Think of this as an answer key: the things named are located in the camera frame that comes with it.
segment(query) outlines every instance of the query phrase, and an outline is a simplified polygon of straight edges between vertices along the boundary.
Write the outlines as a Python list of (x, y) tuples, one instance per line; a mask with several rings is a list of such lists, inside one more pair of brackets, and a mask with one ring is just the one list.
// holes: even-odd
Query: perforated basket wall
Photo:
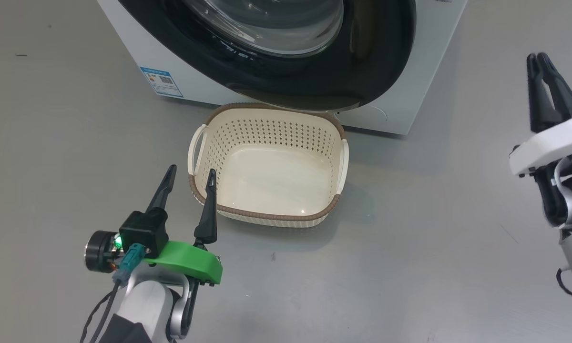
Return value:
[(206, 125), (202, 150), (194, 172), (189, 175), (193, 194), (201, 203), (205, 202), (205, 183), (210, 169), (216, 170), (217, 192), (220, 193), (221, 176), (229, 152), (239, 145), (254, 144), (308, 150), (330, 163), (328, 205), (309, 215), (275, 215), (229, 208), (219, 203), (220, 214), (268, 226), (308, 228), (322, 222), (337, 204), (347, 172), (347, 154), (343, 156), (343, 146), (347, 147), (347, 143), (343, 128), (331, 116), (284, 111), (264, 104), (230, 104), (216, 109)]

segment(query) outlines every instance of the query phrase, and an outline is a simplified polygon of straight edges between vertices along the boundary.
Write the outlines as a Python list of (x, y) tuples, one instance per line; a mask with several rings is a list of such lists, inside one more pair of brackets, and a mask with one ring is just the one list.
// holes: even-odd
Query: concrete floor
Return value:
[[(219, 219), (223, 284), (186, 341), (572, 342), (558, 233), (508, 169), (540, 50), (572, 87), (572, 0), (470, 0), (410, 135), (349, 134), (321, 226)], [(168, 232), (192, 240), (186, 150), (211, 110), (156, 96), (96, 2), (0, 0), (0, 343), (79, 339), (111, 287), (86, 241), (144, 209), (171, 163)]]

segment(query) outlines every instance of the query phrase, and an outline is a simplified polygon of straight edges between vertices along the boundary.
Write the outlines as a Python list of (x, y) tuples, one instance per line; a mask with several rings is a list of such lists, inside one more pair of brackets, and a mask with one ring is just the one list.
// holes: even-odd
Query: beige plastic basket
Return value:
[(329, 115), (229, 104), (193, 135), (188, 180), (203, 204), (208, 173), (215, 169), (218, 212), (225, 217), (310, 228), (339, 201), (348, 160), (345, 132)]

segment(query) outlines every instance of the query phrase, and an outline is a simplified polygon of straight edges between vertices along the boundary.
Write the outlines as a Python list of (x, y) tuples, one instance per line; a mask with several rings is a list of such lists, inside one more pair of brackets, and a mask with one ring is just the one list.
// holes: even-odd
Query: cable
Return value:
[(558, 283), (559, 287), (561, 287), (561, 289), (562, 289), (564, 292), (566, 292), (567, 294), (569, 294), (569, 295), (572, 296), (572, 291), (570, 291), (569, 289), (567, 289), (567, 287), (565, 287), (565, 286), (563, 285), (563, 282), (561, 281), (561, 272), (562, 272), (561, 268), (560, 268), (560, 269), (557, 269), (557, 275), (555, 275), (555, 277), (557, 278), (557, 283)]
[(93, 308), (92, 313), (87, 318), (87, 321), (85, 322), (85, 326), (83, 327), (83, 334), (81, 335), (81, 343), (83, 343), (85, 341), (85, 337), (87, 336), (87, 328), (88, 328), (89, 324), (92, 322), (93, 315), (95, 314), (95, 312), (97, 312), (97, 310), (99, 310), (99, 306), (101, 306), (104, 302), (106, 302), (106, 300), (108, 300), (108, 303), (106, 304), (106, 308), (103, 311), (102, 318), (100, 319), (99, 324), (97, 324), (97, 328), (96, 328), (96, 330), (92, 336), (92, 340), (90, 340), (90, 343), (95, 343), (95, 341), (97, 340), (97, 336), (99, 336), (100, 332), (102, 332), (103, 325), (106, 322), (106, 319), (107, 319), (108, 314), (110, 312), (110, 308), (112, 307), (112, 303), (114, 302), (114, 298), (116, 297), (116, 292), (119, 290), (120, 284), (121, 284), (120, 282), (115, 282), (114, 288), (112, 288), (112, 291), (110, 291), (110, 293), (106, 294), (97, 303), (97, 305)]
[(106, 294), (97, 303), (97, 305), (93, 308), (92, 313), (87, 318), (87, 321), (85, 322), (85, 326), (83, 327), (83, 334), (81, 335), (81, 343), (83, 343), (85, 341), (85, 337), (87, 336), (87, 328), (88, 328), (89, 324), (92, 323), (93, 315), (95, 314), (95, 312), (97, 312), (97, 310), (99, 310), (99, 306), (101, 306), (104, 302), (106, 302), (106, 300), (108, 300), (108, 298), (110, 298), (110, 294), (112, 294), (112, 291), (110, 293)]
[(121, 282), (115, 282), (114, 287), (112, 288), (112, 292), (110, 293), (110, 298), (108, 299), (108, 303), (106, 304), (106, 308), (103, 311), (102, 318), (99, 320), (99, 324), (97, 324), (97, 328), (95, 333), (92, 336), (92, 340), (89, 343), (95, 343), (97, 341), (97, 337), (99, 336), (100, 332), (102, 332), (103, 324), (105, 324), (106, 319), (108, 318), (108, 314), (110, 312), (110, 308), (112, 307), (112, 303), (114, 302), (114, 298), (116, 297), (116, 291), (119, 290), (119, 285)]

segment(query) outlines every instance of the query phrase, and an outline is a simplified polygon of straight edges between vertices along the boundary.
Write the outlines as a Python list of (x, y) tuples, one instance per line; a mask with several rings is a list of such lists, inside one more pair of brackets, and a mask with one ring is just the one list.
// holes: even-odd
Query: blue label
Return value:
[(155, 93), (159, 95), (184, 98), (169, 72), (151, 68), (140, 67), (148, 82), (151, 83)]

